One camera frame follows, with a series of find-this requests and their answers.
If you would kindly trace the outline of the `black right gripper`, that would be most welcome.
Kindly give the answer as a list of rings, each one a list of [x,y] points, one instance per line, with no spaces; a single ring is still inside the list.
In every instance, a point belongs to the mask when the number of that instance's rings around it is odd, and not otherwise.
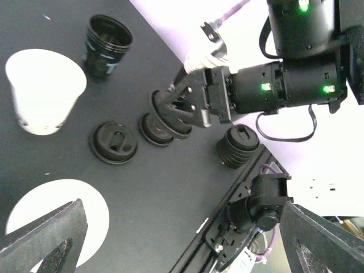
[[[226,76],[229,75],[227,67],[203,68],[191,73],[180,68],[173,80],[174,88],[158,102],[158,108],[166,116],[200,128],[211,127],[211,114],[216,115],[221,124],[230,123],[226,86]],[[188,88],[192,89],[190,94],[187,94]]]

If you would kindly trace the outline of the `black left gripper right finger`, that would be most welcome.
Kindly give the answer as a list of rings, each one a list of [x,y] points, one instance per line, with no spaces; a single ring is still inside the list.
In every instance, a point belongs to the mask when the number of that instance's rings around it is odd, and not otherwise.
[[[363,240],[287,202],[280,233],[292,272],[363,272]]]

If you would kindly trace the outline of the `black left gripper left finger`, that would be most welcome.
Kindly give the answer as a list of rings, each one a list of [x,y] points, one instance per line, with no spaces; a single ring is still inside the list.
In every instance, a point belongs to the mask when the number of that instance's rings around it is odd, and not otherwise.
[[[88,229],[80,199],[1,239],[1,272],[75,272]]]

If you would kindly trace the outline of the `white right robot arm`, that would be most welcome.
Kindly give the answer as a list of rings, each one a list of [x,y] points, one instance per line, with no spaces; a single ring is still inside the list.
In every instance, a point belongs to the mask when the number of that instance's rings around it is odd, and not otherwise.
[[[221,63],[218,54],[242,53],[221,35],[236,12],[204,23],[218,48],[207,61],[188,59],[168,90],[150,98],[151,115],[168,130],[186,133],[234,115],[275,114],[285,107],[328,105],[335,113],[351,90],[363,104],[363,2],[268,1],[259,48],[269,62],[249,68]]]

